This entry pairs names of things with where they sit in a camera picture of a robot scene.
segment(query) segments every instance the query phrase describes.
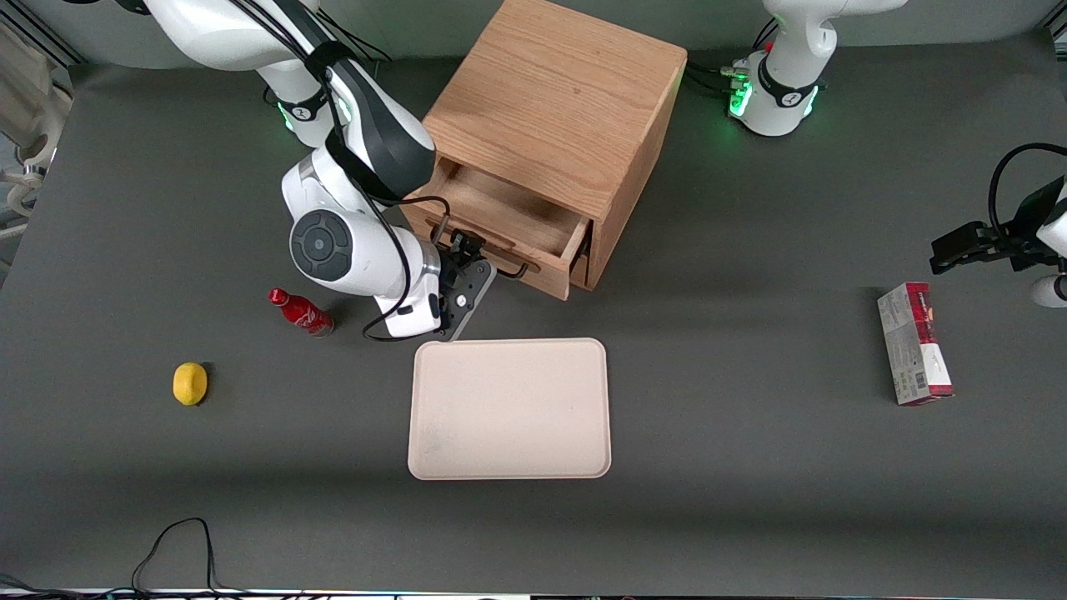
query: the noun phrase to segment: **wooden drawer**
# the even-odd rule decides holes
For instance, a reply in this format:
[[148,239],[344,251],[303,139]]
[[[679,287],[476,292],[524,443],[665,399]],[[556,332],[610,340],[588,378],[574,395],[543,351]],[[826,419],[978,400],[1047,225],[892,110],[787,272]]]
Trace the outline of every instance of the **wooden drawer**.
[[[419,195],[440,195],[451,206],[443,239],[457,227],[485,238],[483,253],[497,268],[513,273],[525,264],[523,283],[560,300],[570,293],[572,269],[588,263],[578,260],[588,218],[471,167],[439,157],[433,178],[413,194]],[[412,231],[424,239],[444,216],[444,207],[434,202],[401,209]],[[585,273],[578,275],[584,282]]]

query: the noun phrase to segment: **table surface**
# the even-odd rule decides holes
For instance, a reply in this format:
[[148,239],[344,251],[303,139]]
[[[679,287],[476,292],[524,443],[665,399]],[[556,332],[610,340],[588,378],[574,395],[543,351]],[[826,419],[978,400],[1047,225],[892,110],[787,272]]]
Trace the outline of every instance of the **table surface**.
[[[706,57],[722,64],[732,52]],[[424,113],[455,62],[384,65]],[[407,470],[418,342],[304,280],[278,180],[307,149],[251,74],[81,70],[0,291],[0,568],[122,585],[202,516],[227,585],[631,595],[1062,598],[1067,315],[1006,264],[933,279],[957,396],[901,408],[875,299],[931,280],[929,241],[984,219],[1017,144],[1067,142],[1047,33],[846,48],[786,139],[684,85],[595,293],[501,281],[468,338],[607,348],[595,480],[427,483]],[[1003,210],[1063,173],[1020,157]],[[313,340],[266,300],[331,306]],[[171,397],[211,363],[211,397]],[[195,528],[145,584],[203,581]]]

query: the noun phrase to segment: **red bottle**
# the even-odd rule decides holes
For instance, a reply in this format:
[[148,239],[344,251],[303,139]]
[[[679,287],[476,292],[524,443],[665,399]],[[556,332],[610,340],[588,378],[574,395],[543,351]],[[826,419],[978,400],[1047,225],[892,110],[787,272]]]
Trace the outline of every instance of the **red bottle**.
[[333,319],[318,310],[312,301],[303,296],[290,296],[281,287],[275,287],[268,295],[275,306],[281,306],[285,320],[310,333],[315,337],[325,337],[333,332]]

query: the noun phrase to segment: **lemon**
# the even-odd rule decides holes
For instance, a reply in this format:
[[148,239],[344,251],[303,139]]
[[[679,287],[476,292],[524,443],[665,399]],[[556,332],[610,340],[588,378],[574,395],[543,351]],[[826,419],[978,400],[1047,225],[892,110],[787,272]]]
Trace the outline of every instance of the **lemon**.
[[187,407],[204,399],[207,372],[197,363],[186,363],[174,370],[174,397]]

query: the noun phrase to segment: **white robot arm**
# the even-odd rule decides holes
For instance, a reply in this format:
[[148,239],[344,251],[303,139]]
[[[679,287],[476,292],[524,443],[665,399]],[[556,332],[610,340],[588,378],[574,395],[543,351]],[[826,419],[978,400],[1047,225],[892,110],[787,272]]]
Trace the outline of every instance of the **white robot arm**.
[[[124,6],[137,0],[121,0]],[[140,0],[187,56],[217,69],[255,69],[293,132],[315,148],[282,179],[293,218],[289,248],[308,279],[372,296],[391,338],[459,335],[496,269],[482,240],[459,232],[451,247],[420,242],[381,210],[426,184],[434,146],[336,41],[318,0]],[[424,199],[442,202],[443,199]],[[460,299],[460,288],[463,298]]]
[[997,191],[1004,168],[1016,156],[1032,149],[1067,156],[1067,147],[1035,142],[1007,153],[993,170],[989,184],[989,224],[971,221],[930,243],[930,269],[941,274],[970,263],[1007,258],[1015,271],[1046,265],[1057,274],[1038,279],[1030,287],[1031,299],[1041,306],[1067,307],[1067,177],[1060,177],[1026,196],[1015,217],[1002,223],[997,210]]
[[838,48],[830,19],[873,15],[908,0],[763,0],[780,31],[768,53],[757,49],[724,74],[743,81],[729,114],[761,136],[784,136],[811,112],[816,82]]

